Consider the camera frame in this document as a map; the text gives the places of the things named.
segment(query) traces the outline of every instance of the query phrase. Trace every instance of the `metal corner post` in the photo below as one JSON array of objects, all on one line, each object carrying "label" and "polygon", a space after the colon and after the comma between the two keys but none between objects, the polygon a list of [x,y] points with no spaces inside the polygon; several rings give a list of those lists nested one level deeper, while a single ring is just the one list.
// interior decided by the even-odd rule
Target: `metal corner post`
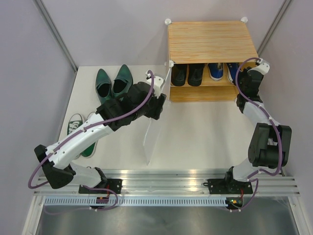
[{"label": "metal corner post", "polygon": [[258,48],[258,55],[261,56],[262,52],[266,48],[269,40],[271,39],[272,35],[274,34],[275,30],[277,29],[281,19],[287,12],[288,8],[290,7],[293,0],[284,0],[282,6],[280,7],[279,11],[277,12],[277,15],[275,16],[275,19],[273,20],[271,26],[269,27],[263,41],[261,42],[259,48]]},{"label": "metal corner post", "polygon": [[42,0],[33,0],[33,2],[35,3],[35,5],[37,6],[41,16],[43,17],[45,23],[47,24],[50,32],[52,33],[53,37],[55,38],[55,40],[57,41],[60,49],[62,50],[62,52],[64,53],[65,57],[67,58],[69,64],[71,65],[72,69],[74,70],[75,73],[77,73],[78,67],[75,64],[75,61],[73,60],[67,46],[65,45],[57,27],[55,26],[49,12],[47,11],[44,3],[42,2]]}]

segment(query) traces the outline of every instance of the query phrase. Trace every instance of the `shoe insole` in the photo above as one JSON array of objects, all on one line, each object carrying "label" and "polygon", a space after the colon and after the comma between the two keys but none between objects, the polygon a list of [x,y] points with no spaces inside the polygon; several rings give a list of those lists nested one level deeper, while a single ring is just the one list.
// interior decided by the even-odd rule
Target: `shoe insole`
[{"label": "shoe insole", "polygon": [[127,83],[123,82],[122,80],[115,80],[113,85],[113,92],[120,93],[126,87]]},{"label": "shoe insole", "polygon": [[103,84],[98,88],[98,94],[101,97],[106,97],[109,94],[110,91],[110,85],[109,84]]}]

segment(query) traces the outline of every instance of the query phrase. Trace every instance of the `blue shoe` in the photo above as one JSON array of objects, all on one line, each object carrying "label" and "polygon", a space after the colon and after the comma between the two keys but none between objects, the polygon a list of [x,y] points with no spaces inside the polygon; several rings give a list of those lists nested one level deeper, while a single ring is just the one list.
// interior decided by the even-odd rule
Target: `blue shoe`
[{"label": "blue shoe", "polygon": [[214,81],[219,81],[223,77],[223,63],[209,63],[209,73],[210,77]]},{"label": "blue shoe", "polygon": [[121,96],[123,93],[127,93],[129,88],[133,84],[133,76],[127,65],[122,65],[116,79],[114,79],[113,85],[113,98]]},{"label": "blue shoe", "polygon": [[96,78],[96,92],[101,104],[108,99],[112,99],[111,87],[112,83],[109,76],[103,69],[99,69]]},{"label": "blue shoe", "polygon": [[239,68],[239,63],[226,63],[228,68],[227,77],[231,83],[235,84],[236,72]]}]

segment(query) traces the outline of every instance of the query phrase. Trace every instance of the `black shoe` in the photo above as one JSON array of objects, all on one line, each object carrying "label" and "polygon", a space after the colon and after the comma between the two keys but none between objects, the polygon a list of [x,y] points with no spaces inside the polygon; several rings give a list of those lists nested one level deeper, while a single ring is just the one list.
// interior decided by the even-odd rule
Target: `black shoe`
[{"label": "black shoe", "polygon": [[186,64],[174,64],[172,68],[172,84],[174,86],[183,86],[186,82],[187,65]]},{"label": "black shoe", "polygon": [[189,64],[188,84],[193,87],[201,85],[204,64]]}]

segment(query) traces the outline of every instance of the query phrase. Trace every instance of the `gray floor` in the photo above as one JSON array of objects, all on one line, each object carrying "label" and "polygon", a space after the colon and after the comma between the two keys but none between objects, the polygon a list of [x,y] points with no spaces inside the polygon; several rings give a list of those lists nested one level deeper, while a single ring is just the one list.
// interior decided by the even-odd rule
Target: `gray floor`
[{"label": "gray floor", "polygon": [[[49,212],[73,207],[47,207]],[[38,235],[297,235],[287,200],[256,198],[246,210],[210,207],[119,207],[43,214]]]}]

